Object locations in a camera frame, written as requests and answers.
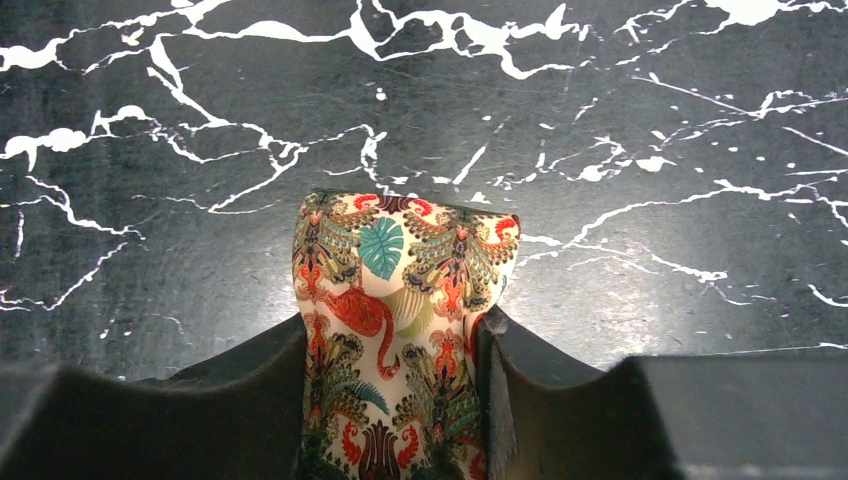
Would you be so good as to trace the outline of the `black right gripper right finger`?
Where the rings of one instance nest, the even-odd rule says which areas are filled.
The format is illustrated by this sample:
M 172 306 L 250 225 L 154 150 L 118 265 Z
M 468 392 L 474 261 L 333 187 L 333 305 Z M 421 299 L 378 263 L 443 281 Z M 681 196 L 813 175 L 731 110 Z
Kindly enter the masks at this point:
M 843 479 L 845 353 L 631 356 L 608 371 L 501 309 L 476 327 L 491 479 Z

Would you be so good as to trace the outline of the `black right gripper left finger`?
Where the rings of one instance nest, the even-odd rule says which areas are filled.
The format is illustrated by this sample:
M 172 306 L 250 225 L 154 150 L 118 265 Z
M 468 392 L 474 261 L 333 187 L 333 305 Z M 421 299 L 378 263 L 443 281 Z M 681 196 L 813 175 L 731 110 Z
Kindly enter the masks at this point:
M 292 479 L 305 330 L 293 316 L 164 379 L 1 366 L 5 479 Z

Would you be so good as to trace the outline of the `cream flamingo paisley tie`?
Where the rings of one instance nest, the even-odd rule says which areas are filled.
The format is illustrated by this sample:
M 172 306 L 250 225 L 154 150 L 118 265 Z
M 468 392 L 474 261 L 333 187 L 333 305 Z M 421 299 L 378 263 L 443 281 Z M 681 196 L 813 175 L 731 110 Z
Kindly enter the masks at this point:
M 484 479 L 476 336 L 519 218 L 316 189 L 292 247 L 306 332 L 302 479 Z

